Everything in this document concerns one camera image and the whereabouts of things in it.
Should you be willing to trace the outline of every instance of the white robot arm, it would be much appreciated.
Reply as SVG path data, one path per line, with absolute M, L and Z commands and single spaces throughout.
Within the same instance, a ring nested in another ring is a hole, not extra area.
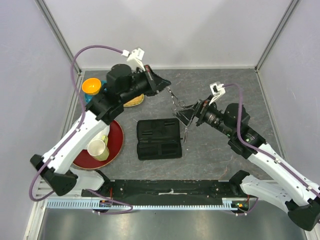
M 229 86 L 239 88 L 239 104 L 231 103 L 222 112 L 217 110 L 216 100 L 225 94 L 225 88 Z M 256 196 L 282 209 L 295 224 L 311 231 L 320 220 L 320 186 L 294 169 L 248 126 L 250 116 L 242 105 L 242 92 L 237 84 L 215 82 L 210 89 L 212 95 L 206 100 L 198 100 L 174 115 L 186 126 L 197 117 L 197 126 L 206 123 L 228 136 L 228 144 L 235 153 L 260 167 L 278 185 L 261 181 L 245 171 L 236 173 L 230 182 L 244 194 Z
M 52 149 L 42 156 L 35 154 L 30 160 L 58 196 L 74 188 L 101 189 L 106 176 L 99 171 L 71 168 L 72 162 L 97 133 L 124 111 L 123 104 L 141 94 L 154 96 L 171 84 L 156 75 L 150 66 L 142 64 L 143 51 L 139 48 L 123 54 L 127 55 L 130 66 L 117 64 L 112 67 L 107 74 L 108 84 L 102 86 L 100 92 L 86 105 L 84 118 L 77 120 L 79 123 L 82 121 L 81 126 L 75 124 Z M 211 96 L 175 111 L 174 115 L 186 126 L 197 117 L 197 126 L 206 123 L 225 134 L 234 152 L 263 169 L 278 183 L 269 184 L 239 171 L 230 179 L 239 191 L 277 206 L 299 227 L 312 230 L 320 219 L 319 185 L 290 166 L 262 136 L 248 126 L 250 116 L 241 102 L 239 105 L 229 104 L 224 113 L 217 110 L 216 101 L 224 95 L 225 87 L 228 86 L 230 84 L 219 82 L 211 84 Z M 58 154 L 52 157 L 58 148 Z

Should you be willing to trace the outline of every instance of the black tool case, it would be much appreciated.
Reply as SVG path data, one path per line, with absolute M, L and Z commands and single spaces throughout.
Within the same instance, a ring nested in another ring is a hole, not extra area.
M 139 160 L 182 157 L 180 122 L 176 118 L 140 120 L 136 135 Z

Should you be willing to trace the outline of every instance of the blue object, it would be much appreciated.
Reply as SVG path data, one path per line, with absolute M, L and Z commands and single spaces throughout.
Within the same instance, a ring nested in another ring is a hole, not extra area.
M 101 80 L 100 80 L 100 82 L 101 82 L 101 86 L 102 86 L 103 84 L 106 84 L 106 83 L 107 83 L 107 81 L 101 81 Z M 84 101 L 85 101 L 85 103 L 88 104 L 93 97 L 94 97 L 94 95 L 89 95 L 89 94 L 86 94 L 86 93 L 85 93 L 85 94 L 84 94 Z

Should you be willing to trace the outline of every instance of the white cable clip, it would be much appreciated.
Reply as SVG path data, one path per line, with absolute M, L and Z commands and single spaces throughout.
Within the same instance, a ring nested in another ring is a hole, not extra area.
M 130 52 L 128 50 L 123 50 L 121 56 L 129 57 Z
M 132 52 L 129 54 L 126 62 L 133 71 L 135 71 L 137 68 L 146 71 L 145 66 L 142 63 L 142 58 L 144 57 L 144 54 L 145 51 L 143 51 L 140 47 L 137 47 L 136 49 L 132 50 Z
M 224 85 L 221 84 L 219 81 L 216 81 L 216 82 L 210 84 L 210 89 L 211 89 L 213 97 L 212 97 L 211 101 L 209 102 L 209 105 L 216 102 L 219 98 L 221 98 L 226 93 Z

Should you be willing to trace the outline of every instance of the red plate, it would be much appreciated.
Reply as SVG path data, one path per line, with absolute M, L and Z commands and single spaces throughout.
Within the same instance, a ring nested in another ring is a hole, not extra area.
M 75 158 L 73 164 L 82 169 L 98 169 L 110 163 L 119 154 L 124 143 L 124 132 L 117 121 L 110 124 L 110 132 L 108 135 L 109 156 L 105 161 L 95 160 L 89 155 L 87 150 L 82 150 Z

